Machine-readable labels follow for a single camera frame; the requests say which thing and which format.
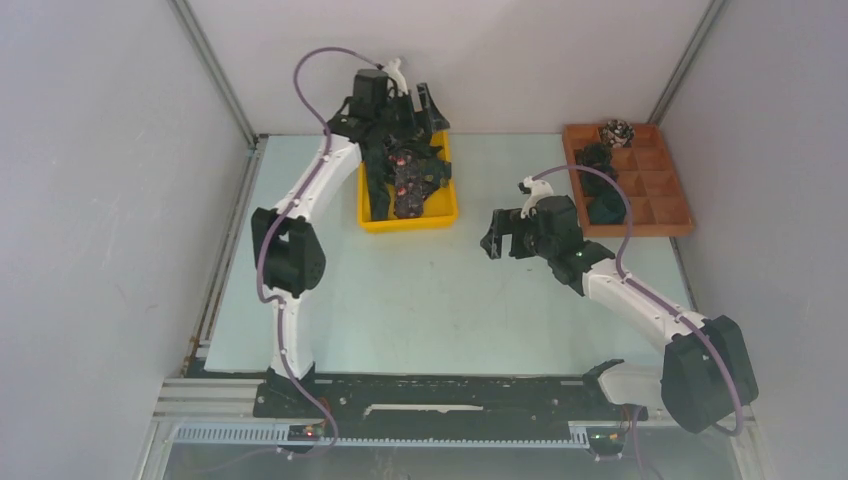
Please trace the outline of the dark green leaf tie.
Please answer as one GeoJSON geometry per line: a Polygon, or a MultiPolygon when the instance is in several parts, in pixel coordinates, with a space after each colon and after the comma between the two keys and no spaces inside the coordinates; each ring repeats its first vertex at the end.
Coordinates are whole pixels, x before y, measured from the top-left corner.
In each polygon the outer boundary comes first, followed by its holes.
{"type": "Polygon", "coordinates": [[[402,143],[381,127],[372,127],[360,143],[365,166],[371,219],[385,221],[391,203],[388,184],[394,182],[395,161],[402,143]]]}

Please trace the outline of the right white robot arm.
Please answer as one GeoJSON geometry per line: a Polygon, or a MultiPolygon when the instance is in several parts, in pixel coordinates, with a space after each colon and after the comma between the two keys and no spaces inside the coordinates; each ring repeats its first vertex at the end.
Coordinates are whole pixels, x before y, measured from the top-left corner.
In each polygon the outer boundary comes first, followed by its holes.
{"type": "Polygon", "coordinates": [[[586,373],[585,411],[606,418],[620,405],[659,408],[690,433],[733,417],[760,396],[740,325],[726,315],[686,310],[627,270],[619,255],[584,237],[568,196],[548,196],[522,208],[496,209],[480,246],[491,259],[540,258],[577,295],[628,322],[662,356],[659,367],[607,361],[586,373]]]}

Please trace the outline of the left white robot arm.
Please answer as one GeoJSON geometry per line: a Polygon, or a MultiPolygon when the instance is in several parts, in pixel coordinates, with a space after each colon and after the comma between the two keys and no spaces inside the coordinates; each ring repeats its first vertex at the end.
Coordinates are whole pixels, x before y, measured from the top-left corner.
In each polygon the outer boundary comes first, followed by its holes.
{"type": "Polygon", "coordinates": [[[250,219],[257,293],[274,311],[270,371],[289,379],[277,402],[292,416],[316,403],[301,380],[315,360],[302,306],[322,280],[326,254],[315,223],[347,179],[360,174],[366,223],[389,231],[447,215],[439,197],[453,183],[445,152],[449,120],[427,83],[409,86],[388,67],[357,71],[352,92],[331,118],[320,116],[323,142],[292,189],[250,219]]]}

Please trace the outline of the dark green floral tie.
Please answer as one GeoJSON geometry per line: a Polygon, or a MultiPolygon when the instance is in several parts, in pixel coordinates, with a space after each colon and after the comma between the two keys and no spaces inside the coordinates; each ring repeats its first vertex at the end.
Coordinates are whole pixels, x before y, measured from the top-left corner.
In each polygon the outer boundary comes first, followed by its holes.
{"type": "Polygon", "coordinates": [[[423,193],[426,197],[447,188],[452,179],[452,164],[438,155],[425,158],[421,164],[423,193]]]}

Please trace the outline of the floral paisley tie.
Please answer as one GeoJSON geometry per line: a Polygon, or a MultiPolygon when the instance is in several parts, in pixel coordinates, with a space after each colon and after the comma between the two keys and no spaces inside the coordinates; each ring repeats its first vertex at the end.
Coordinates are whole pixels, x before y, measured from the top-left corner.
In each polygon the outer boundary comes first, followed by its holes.
{"type": "Polygon", "coordinates": [[[425,175],[423,162],[415,153],[402,149],[390,160],[394,167],[394,214],[399,219],[419,218],[424,212],[425,175]]]}

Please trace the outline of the yellow plastic bin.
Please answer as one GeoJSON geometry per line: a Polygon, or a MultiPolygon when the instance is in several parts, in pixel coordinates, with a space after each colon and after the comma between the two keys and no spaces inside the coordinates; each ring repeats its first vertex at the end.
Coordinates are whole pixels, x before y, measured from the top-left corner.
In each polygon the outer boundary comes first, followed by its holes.
{"type": "MultiPolygon", "coordinates": [[[[422,161],[430,156],[438,155],[451,163],[449,135],[446,131],[435,133],[428,138],[425,145],[421,139],[402,143],[402,149],[415,153],[422,161]]],[[[357,171],[357,221],[359,226],[368,233],[396,233],[423,229],[438,229],[451,226],[459,216],[459,207],[455,182],[452,179],[447,188],[436,191],[429,197],[425,196],[424,212],[419,218],[399,219],[394,214],[395,190],[394,185],[388,184],[391,198],[389,217],[385,221],[373,221],[369,205],[364,163],[357,171]]]]}

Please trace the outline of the dark rolled tie middle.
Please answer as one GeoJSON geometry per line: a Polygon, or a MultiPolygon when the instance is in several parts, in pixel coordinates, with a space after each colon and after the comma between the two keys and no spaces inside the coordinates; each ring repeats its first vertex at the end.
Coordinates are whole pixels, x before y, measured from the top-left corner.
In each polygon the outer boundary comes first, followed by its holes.
{"type": "Polygon", "coordinates": [[[586,197],[598,197],[607,192],[616,192],[613,183],[617,182],[618,173],[614,169],[601,169],[600,172],[609,178],[605,180],[596,173],[582,171],[580,173],[580,184],[583,195],[586,197]]]}

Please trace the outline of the dark rolled tie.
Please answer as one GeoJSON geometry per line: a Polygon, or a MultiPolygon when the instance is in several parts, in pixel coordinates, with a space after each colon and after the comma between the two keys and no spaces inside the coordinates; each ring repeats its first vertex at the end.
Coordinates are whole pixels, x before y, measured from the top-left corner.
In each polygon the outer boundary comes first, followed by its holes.
{"type": "Polygon", "coordinates": [[[598,197],[607,192],[616,192],[613,183],[617,182],[618,173],[614,169],[601,169],[600,172],[609,178],[605,180],[596,173],[582,171],[580,173],[580,184],[583,195],[586,197],[598,197]]]}
{"type": "Polygon", "coordinates": [[[612,159],[612,149],[603,143],[590,143],[575,151],[575,160],[579,165],[604,171],[607,174],[615,171],[612,159]]]}

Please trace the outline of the teal rolled tie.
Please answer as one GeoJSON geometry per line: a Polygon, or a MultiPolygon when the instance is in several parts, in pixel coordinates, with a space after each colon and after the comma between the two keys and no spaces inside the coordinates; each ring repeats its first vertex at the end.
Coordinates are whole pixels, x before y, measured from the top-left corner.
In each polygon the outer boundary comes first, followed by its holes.
{"type": "Polygon", "coordinates": [[[587,215],[592,225],[620,225],[626,221],[627,208],[619,193],[610,190],[588,203],[587,215]]]}

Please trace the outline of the dark rolled tie upper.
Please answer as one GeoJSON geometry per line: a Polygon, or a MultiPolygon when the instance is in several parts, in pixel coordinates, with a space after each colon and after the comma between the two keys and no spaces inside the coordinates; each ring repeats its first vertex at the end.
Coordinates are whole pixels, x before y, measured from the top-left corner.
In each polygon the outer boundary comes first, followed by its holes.
{"type": "Polygon", "coordinates": [[[579,165],[604,171],[607,174],[615,171],[612,159],[612,149],[603,143],[590,143],[575,151],[575,160],[579,165]]]}

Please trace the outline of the white patterned rolled tie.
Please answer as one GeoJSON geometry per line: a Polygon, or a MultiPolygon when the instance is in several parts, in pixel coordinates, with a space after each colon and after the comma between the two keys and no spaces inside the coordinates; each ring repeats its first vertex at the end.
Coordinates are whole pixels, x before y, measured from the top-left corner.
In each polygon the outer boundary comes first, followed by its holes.
{"type": "Polygon", "coordinates": [[[600,141],[609,148],[630,148],[634,137],[634,127],[624,120],[609,120],[599,128],[600,141]]]}

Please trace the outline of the brown wooden compartment tray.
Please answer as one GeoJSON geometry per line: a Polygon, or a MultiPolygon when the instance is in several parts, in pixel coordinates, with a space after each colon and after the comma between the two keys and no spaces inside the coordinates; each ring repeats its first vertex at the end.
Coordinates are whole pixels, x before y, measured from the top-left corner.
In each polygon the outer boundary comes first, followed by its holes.
{"type": "MultiPolygon", "coordinates": [[[[630,201],[633,237],[680,237],[695,227],[683,189],[662,133],[656,125],[631,124],[631,146],[612,148],[611,167],[617,184],[630,201]]],[[[569,124],[564,127],[562,144],[567,164],[575,165],[577,152],[601,142],[603,123],[569,124]]],[[[596,200],[583,186],[582,171],[569,171],[571,194],[584,234],[590,237],[624,237],[626,225],[596,223],[589,210],[596,200]]]]}

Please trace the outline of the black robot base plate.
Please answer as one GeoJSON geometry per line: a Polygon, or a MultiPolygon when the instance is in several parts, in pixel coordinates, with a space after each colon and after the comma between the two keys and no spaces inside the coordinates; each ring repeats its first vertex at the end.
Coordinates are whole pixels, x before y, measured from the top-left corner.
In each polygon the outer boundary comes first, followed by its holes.
{"type": "Polygon", "coordinates": [[[317,373],[298,385],[268,372],[253,416],[333,423],[351,440],[566,441],[572,422],[621,427],[631,410],[580,376],[317,373]]]}

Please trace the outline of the aluminium frame rail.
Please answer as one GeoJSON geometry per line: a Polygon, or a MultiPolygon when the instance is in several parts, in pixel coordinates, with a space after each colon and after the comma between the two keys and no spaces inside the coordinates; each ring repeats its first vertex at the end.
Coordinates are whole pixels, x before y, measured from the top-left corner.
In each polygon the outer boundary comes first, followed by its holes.
{"type": "Polygon", "coordinates": [[[321,413],[254,416],[258,383],[230,386],[194,379],[166,382],[154,410],[171,422],[177,442],[278,447],[583,448],[602,435],[624,437],[620,411],[601,420],[568,420],[545,413],[497,416],[472,405],[345,402],[321,413]]]}

